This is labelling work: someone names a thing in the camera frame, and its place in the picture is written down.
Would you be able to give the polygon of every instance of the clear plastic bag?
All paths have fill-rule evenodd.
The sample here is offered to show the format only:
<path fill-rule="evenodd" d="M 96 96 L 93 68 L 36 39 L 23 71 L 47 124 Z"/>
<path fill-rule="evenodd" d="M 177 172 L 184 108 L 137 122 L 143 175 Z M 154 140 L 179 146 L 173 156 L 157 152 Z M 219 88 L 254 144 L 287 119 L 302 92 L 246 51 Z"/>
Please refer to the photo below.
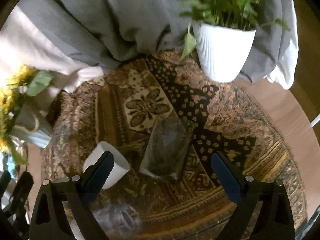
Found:
<path fill-rule="evenodd" d="M 157 116 L 139 172 L 164 182 L 176 182 L 182 175 L 193 122 Z"/>
<path fill-rule="evenodd" d="M 138 212 L 128 204 L 109 204 L 92 213 L 110 240 L 133 239 L 142 229 Z M 84 240 L 75 220 L 71 229 L 77 240 Z"/>

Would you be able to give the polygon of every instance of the persian rug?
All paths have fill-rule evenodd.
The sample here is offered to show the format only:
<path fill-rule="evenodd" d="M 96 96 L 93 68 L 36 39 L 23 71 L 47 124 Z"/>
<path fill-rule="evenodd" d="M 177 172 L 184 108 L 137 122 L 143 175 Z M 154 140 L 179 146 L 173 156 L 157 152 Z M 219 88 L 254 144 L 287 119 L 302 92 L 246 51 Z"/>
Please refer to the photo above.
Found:
<path fill-rule="evenodd" d="M 42 151 L 42 179 L 81 174 L 97 143 L 107 141 L 132 169 L 101 191 L 95 208 L 114 201 L 131 205 L 143 222 L 136 239 L 215 239 L 236 207 L 210 165 L 211 155 L 222 151 L 245 175 L 283 180 L 297 229 L 306 218 L 303 183 L 272 120 L 242 88 L 207 79 L 195 55 L 183 62 L 179 55 L 164 51 L 143 56 L 84 83 L 73 94 L 62 92 L 51 108 L 54 135 Z M 159 114 L 195 125 L 183 176 L 174 184 L 138 172 Z"/>

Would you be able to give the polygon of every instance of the blue gripper pad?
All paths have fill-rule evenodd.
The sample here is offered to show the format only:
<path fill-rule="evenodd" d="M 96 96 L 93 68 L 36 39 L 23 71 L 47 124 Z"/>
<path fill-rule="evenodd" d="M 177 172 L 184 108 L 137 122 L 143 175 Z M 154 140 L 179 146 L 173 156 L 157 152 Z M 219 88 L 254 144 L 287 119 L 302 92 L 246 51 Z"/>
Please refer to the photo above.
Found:
<path fill-rule="evenodd" d="M 217 153 L 211 157 L 211 167 L 220 180 L 228 199 L 239 205 L 242 202 L 241 186 Z"/>
<path fill-rule="evenodd" d="M 113 169 L 114 162 L 113 154 L 109 153 L 103 159 L 101 164 L 93 171 L 91 178 L 84 187 L 84 195 L 82 196 L 82 201 L 84 203 L 88 204 L 96 200 L 100 190 Z"/>

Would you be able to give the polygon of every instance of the white flower pot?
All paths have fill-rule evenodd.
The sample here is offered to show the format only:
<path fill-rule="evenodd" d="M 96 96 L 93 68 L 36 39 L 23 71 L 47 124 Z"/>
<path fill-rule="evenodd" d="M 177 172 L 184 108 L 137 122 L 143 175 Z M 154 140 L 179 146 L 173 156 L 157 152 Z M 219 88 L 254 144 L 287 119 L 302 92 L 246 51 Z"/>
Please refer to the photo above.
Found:
<path fill-rule="evenodd" d="M 25 127 L 26 130 L 33 130 L 36 120 L 39 121 L 39 128 L 33 133 L 27 133 L 25 130 L 17 127 Z M 15 126 L 11 130 L 11 135 L 20 140 L 31 142 L 40 148 L 45 148 L 52 138 L 52 126 L 29 102 L 25 102 L 21 112 L 17 117 Z"/>
<path fill-rule="evenodd" d="M 203 73 L 217 82 L 233 81 L 242 69 L 256 31 L 242 31 L 193 22 Z"/>

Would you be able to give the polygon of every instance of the white sheet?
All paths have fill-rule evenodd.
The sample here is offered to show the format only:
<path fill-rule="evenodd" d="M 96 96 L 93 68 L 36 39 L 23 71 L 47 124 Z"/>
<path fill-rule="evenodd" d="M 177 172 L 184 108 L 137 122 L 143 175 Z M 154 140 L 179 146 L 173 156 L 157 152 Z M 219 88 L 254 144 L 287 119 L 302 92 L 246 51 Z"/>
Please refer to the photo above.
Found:
<path fill-rule="evenodd" d="M 291 0 L 291 4 L 287 5 L 287 9 L 292 11 L 292 22 L 287 23 L 291 32 L 290 45 L 276 65 L 275 69 L 270 73 L 270 75 L 266 76 L 269 82 L 277 82 L 284 89 L 289 89 L 293 85 L 294 72 L 297 66 L 299 52 L 297 15 L 294 9 L 293 0 Z"/>
<path fill-rule="evenodd" d="M 90 67 L 64 55 L 16 6 L 0 31 L 0 85 L 22 64 L 56 72 L 54 86 L 36 98 L 43 112 L 61 89 L 72 93 L 82 82 L 103 75 L 101 67 Z"/>

